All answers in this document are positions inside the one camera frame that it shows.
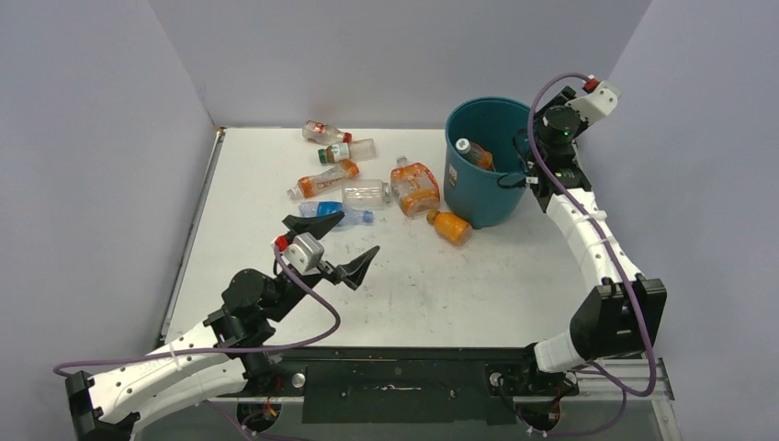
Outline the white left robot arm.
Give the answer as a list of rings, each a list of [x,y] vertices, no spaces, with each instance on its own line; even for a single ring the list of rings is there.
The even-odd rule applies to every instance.
[[[334,265],[324,258],[322,238],[344,218],[342,211],[314,218],[289,215],[287,232],[273,244],[271,275],[245,268],[221,294],[222,304],[189,331],[139,358],[105,360],[106,371],[89,374],[89,362],[72,362],[65,377],[69,412],[79,440],[131,440],[148,424],[186,407],[246,390],[259,396],[284,382],[282,353],[318,343],[341,318],[315,287],[323,280],[358,289],[380,248]],[[334,318],[317,336],[269,345],[274,324],[305,298],[318,301]]]

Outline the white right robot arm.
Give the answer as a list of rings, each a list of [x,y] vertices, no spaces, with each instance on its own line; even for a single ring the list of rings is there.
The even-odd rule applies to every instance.
[[[541,210],[555,223],[575,258],[589,293],[567,330],[533,346],[531,361],[519,369],[523,387],[542,393],[557,373],[616,356],[643,354],[649,361],[648,387],[657,381],[651,351],[660,327],[667,290],[630,260],[599,209],[592,184],[579,165],[576,141],[609,116],[619,98],[599,85],[582,94],[566,86],[515,138],[527,172],[526,183]]]

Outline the slim orange label bottle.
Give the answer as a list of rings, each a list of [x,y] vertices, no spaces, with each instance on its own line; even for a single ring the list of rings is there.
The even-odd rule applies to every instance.
[[[313,198],[346,179],[358,176],[359,173],[355,162],[344,160],[317,175],[303,176],[287,190],[287,195],[291,200]]]

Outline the blue label crushed bottle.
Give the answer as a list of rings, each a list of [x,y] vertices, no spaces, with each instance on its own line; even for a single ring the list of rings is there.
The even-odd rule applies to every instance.
[[[299,203],[299,214],[304,218],[328,216],[341,212],[344,214],[338,227],[370,226],[374,223],[374,213],[370,210],[352,209],[337,201],[306,201]]]

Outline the large orange label bottle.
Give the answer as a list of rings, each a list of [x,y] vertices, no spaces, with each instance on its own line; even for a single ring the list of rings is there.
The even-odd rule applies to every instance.
[[[470,164],[483,170],[494,171],[491,153],[486,151],[476,142],[466,138],[460,138],[455,142],[454,146],[456,151]]]

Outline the clear plastic jar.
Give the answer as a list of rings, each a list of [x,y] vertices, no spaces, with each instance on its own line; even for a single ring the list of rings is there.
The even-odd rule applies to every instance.
[[[391,201],[390,185],[381,179],[349,180],[342,185],[342,201],[352,209],[384,209]]]

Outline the orange juice bottle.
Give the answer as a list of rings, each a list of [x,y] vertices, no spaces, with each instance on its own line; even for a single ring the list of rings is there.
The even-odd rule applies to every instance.
[[[472,234],[471,225],[452,212],[431,210],[426,220],[440,237],[455,246],[465,244]]]

